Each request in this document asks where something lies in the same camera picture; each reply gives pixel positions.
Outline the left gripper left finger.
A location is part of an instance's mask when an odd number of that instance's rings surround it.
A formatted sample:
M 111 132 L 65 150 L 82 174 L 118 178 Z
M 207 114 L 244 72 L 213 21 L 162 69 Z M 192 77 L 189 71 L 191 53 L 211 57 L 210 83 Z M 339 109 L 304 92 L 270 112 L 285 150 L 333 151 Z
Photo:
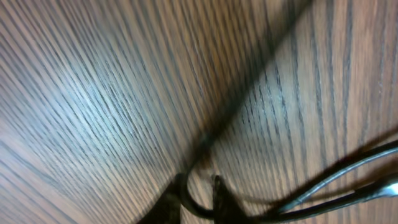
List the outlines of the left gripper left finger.
M 177 174 L 165 188 L 154 206 L 137 224 L 181 224 L 180 185 L 182 174 Z

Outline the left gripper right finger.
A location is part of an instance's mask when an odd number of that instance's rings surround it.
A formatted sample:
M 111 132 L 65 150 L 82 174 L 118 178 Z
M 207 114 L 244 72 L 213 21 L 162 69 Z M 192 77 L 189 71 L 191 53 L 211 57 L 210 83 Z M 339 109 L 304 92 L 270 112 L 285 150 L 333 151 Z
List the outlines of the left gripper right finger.
M 213 178 L 213 220 L 215 224 L 252 223 L 219 175 Z

